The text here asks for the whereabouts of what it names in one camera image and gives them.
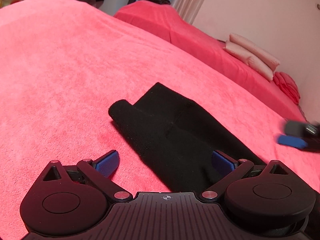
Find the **near pink bed blanket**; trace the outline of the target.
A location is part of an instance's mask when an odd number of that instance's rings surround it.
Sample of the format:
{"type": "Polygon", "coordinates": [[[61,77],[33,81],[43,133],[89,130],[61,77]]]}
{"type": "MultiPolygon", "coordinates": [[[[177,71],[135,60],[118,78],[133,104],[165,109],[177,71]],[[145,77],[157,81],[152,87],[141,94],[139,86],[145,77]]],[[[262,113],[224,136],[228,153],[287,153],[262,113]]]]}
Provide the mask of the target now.
{"type": "Polygon", "coordinates": [[[25,0],[1,9],[1,237],[27,230],[20,203],[51,160],[117,150],[113,181],[165,192],[112,124],[109,107],[155,83],[194,100],[264,161],[278,159],[319,189],[319,155],[276,143],[283,118],[169,42],[76,0],[25,0]]]}

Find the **folded red blanket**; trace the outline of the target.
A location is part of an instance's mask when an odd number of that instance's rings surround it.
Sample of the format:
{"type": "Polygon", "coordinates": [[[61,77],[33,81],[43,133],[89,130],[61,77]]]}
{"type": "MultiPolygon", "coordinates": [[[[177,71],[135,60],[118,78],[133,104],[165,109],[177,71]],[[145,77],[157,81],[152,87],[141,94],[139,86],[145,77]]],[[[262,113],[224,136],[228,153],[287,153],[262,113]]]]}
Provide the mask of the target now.
{"type": "Polygon", "coordinates": [[[278,88],[292,100],[296,105],[299,105],[300,93],[298,86],[291,76],[285,72],[275,72],[273,76],[273,82],[278,88]]]}

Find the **black knit pants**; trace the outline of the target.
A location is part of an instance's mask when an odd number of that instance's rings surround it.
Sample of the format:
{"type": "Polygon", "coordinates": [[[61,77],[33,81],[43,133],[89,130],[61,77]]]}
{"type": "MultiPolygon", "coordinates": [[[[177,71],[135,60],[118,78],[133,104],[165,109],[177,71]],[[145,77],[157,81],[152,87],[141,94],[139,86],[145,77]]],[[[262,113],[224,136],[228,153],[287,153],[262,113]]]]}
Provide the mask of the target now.
{"type": "Polygon", "coordinates": [[[142,162],[173,192],[200,194],[222,178],[212,163],[214,150],[264,164],[203,107],[159,82],[134,104],[115,102],[108,114],[142,162]]]}

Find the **upper pink pillow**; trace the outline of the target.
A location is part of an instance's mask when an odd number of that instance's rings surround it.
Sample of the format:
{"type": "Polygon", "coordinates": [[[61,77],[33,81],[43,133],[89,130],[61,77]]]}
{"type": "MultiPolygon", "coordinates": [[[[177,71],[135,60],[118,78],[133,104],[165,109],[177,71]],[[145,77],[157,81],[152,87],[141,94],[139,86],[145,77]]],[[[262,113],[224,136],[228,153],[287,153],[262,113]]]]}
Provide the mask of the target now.
{"type": "Polygon", "coordinates": [[[275,72],[276,68],[280,65],[280,60],[277,59],[275,56],[270,54],[268,51],[264,50],[263,48],[260,48],[257,46],[254,42],[251,40],[235,34],[231,33],[229,35],[229,40],[245,49],[250,51],[252,54],[257,56],[263,63],[268,65],[268,67],[275,72]]]}

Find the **pink pillow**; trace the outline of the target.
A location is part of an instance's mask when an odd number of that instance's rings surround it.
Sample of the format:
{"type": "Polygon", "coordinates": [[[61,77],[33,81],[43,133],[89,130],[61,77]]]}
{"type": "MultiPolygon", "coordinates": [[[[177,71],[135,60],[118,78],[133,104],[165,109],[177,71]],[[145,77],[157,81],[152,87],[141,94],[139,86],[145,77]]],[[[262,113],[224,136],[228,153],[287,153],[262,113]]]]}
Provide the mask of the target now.
{"type": "Polygon", "coordinates": [[[245,49],[250,51],[252,54],[257,56],[263,63],[268,65],[268,67],[275,72],[276,68],[280,65],[280,60],[277,59],[275,56],[270,54],[268,51],[264,50],[263,48],[260,48],[257,46],[254,42],[251,40],[235,34],[231,33],[229,35],[229,40],[245,49]]]}
{"type": "Polygon", "coordinates": [[[249,50],[231,41],[226,41],[223,49],[233,57],[251,67],[269,82],[273,80],[273,72],[271,68],[249,50]]]}

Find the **lower pink pillow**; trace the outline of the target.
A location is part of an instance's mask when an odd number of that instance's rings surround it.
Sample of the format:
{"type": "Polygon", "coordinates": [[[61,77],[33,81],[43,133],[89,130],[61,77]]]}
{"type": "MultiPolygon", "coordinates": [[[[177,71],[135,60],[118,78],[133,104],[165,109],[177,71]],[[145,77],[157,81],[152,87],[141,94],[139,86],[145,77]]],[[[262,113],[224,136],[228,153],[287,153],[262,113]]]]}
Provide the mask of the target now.
{"type": "Polygon", "coordinates": [[[223,49],[233,57],[251,67],[269,82],[273,80],[273,72],[271,68],[249,50],[231,41],[226,41],[223,49]]]}

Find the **far pink bed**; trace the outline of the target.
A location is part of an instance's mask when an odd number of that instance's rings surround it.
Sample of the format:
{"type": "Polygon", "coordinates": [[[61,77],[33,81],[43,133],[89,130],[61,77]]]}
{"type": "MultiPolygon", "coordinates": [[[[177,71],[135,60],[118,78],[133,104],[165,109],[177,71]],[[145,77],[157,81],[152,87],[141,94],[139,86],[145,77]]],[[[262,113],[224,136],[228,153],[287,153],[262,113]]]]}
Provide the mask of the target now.
{"type": "Polygon", "coordinates": [[[156,35],[220,72],[280,116],[304,121],[299,105],[276,84],[227,53],[222,43],[182,20],[170,5],[140,0],[122,7],[115,18],[156,35]]]}

